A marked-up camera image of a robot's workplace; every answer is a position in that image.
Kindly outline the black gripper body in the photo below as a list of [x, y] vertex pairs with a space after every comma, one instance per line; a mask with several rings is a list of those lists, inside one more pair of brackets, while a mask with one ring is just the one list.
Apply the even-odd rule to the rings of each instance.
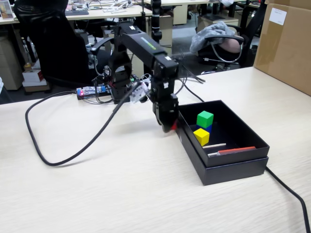
[[165, 96], [163, 100], [155, 100], [153, 102], [153, 113], [174, 113], [178, 109], [178, 97], [176, 94], [172, 93]]

